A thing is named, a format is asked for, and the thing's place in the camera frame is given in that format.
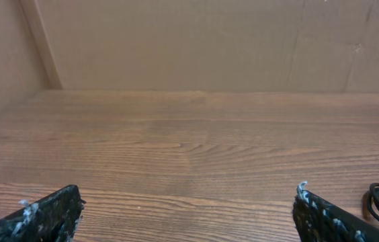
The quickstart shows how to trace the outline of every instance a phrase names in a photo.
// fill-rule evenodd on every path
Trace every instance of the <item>brown wooden surface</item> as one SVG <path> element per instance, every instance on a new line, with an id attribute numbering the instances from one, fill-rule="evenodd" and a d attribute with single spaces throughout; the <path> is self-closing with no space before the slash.
<path id="1" fill-rule="evenodd" d="M 44 91 L 0 117 L 0 218 L 77 184 L 77 241 L 298 241 L 305 179 L 360 214 L 379 94 Z"/>

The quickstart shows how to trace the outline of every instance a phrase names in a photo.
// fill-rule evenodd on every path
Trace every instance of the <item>wooden table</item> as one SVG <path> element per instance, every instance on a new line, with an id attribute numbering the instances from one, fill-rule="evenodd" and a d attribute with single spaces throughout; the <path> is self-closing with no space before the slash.
<path id="1" fill-rule="evenodd" d="M 360 214 L 379 94 L 44 91 L 0 116 L 0 218 L 77 184 L 77 241 L 299 241 L 302 180 Z"/>

